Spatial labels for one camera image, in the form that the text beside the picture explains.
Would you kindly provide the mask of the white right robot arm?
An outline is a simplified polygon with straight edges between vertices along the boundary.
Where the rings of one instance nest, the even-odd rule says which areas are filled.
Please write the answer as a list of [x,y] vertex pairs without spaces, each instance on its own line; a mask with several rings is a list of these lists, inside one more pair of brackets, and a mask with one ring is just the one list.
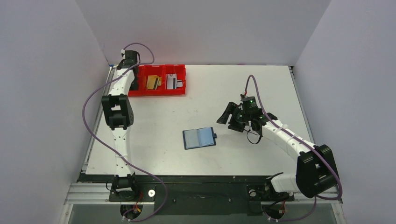
[[229,102],[217,123],[240,133],[249,128],[260,138],[274,142],[296,163],[295,174],[276,175],[264,185],[264,195],[269,199],[283,192],[300,192],[313,198],[340,183],[332,150],[296,135],[275,115],[259,108],[255,97],[241,96],[239,104]]

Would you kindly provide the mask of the navy blue card holder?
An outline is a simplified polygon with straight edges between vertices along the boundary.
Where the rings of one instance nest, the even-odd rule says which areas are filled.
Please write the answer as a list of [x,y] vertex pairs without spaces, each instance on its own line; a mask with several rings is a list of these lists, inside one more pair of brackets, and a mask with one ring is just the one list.
[[184,130],[182,134],[185,150],[216,145],[217,134],[213,127]]

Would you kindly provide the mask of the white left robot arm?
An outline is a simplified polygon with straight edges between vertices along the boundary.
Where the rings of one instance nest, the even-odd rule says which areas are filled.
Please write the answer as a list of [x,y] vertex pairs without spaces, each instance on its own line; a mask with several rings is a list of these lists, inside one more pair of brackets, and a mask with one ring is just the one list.
[[129,201],[139,196],[139,187],[135,178],[135,170],[125,161],[128,159],[130,147],[130,127],[134,122],[134,113],[128,99],[132,82],[137,77],[138,67],[130,69],[140,61],[140,54],[134,50],[122,50],[123,59],[117,65],[114,73],[116,81],[109,93],[102,97],[101,103],[105,121],[111,129],[115,156],[115,175],[111,192]]

